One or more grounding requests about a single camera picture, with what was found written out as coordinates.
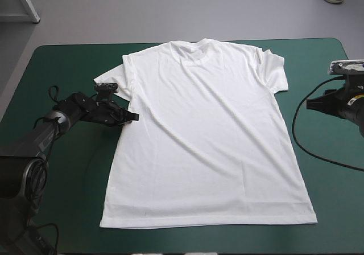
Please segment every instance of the t-shirt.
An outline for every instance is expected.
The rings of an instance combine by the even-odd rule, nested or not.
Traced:
[[[122,129],[101,227],[317,222],[274,97],[282,57],[203,39],[122,59],[95,82],[118,83],[139,121]]]

